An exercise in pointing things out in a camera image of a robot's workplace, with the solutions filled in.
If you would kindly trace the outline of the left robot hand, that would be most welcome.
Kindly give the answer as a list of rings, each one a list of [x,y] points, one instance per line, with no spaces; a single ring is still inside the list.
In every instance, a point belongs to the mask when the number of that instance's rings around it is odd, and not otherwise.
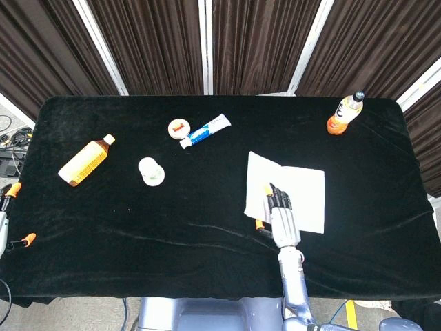
[[[28,248],[37,238],[35,233],[30,233],[18,241],[8,241],[9,219],[7,214],[11,200],[15,199],[21,189],[21,183],[8,184],[1,189],[1,256],[7,251],[17,248]]]

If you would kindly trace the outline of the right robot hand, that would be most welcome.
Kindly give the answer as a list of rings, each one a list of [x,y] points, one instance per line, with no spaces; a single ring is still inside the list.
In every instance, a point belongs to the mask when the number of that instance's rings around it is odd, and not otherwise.
[[[265,186],[267,202],[264,210],[265,221],[255,220],[256,231],[273,239],[278,248],[296,247],[301,242],[289,195],[273,183]]]

